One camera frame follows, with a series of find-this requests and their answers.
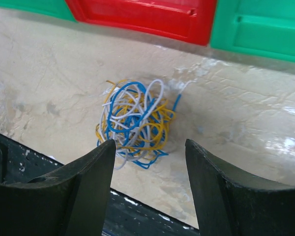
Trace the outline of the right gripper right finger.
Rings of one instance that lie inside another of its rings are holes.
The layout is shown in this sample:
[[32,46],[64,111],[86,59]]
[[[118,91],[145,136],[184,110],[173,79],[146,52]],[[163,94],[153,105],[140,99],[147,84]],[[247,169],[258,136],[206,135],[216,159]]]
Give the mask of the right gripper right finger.
[[202,236],[295,236],[295,186],[251,174],[193,140],[185,159]]

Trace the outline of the red plastic bin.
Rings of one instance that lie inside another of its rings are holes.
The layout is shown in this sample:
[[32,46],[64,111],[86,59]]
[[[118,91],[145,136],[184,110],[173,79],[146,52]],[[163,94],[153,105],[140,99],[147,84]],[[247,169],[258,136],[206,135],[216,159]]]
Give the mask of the red plastic bin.
[[215,0],[68,0],[78,22],[135,30],[206,46]]

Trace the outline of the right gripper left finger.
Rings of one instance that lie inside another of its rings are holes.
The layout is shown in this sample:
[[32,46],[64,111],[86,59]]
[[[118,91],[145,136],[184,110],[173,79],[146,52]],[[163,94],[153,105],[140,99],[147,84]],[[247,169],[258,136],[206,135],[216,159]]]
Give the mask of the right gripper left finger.
[[0,183],[0,236],[99,236],[116,145],[86,155],[27,183]]

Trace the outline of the green plastic bin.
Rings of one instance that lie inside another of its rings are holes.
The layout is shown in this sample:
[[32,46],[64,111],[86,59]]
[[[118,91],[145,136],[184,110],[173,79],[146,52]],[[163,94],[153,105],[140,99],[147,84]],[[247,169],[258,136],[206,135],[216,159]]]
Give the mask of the green plastic bin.
[[220,0],[210,46],[295,62],[295,0]]
[[0,7],[76,21],[64,0],[0,0]]

